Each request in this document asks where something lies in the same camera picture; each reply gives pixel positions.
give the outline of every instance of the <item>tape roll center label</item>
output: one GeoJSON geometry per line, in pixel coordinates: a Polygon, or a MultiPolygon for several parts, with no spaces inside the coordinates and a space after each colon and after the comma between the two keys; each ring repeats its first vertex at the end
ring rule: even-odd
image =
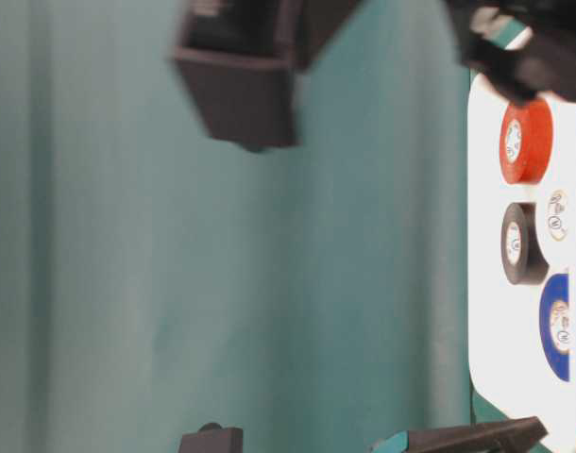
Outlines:
{"type": "Polygon", "coordinates": [[[563,191],[556,191],[549,200],[548,210],[549,233],[555,241],[563,241],[568,234],[568,196],[563,191]]]}
{"type": "Polygon", "coordinates": [[[521,228],[516,222],[508,224],[506,229],[506,257],[516,265],[521,259],[521,228]]]}
{"type": "Polygon", "coordinates": [[[569,353],[569,305],[562,300],[556,300],[551,307],[551,337],[557,351],[561,354],[569,353]]]}
{"type": "Polygon", "coordinates": [[[521,123],[518,120],[512,120],[504,138],[506,141],[506,158],[510,163],[514,163],[518,159],[518,155],[521,153],[522,139],[521,123]]]}

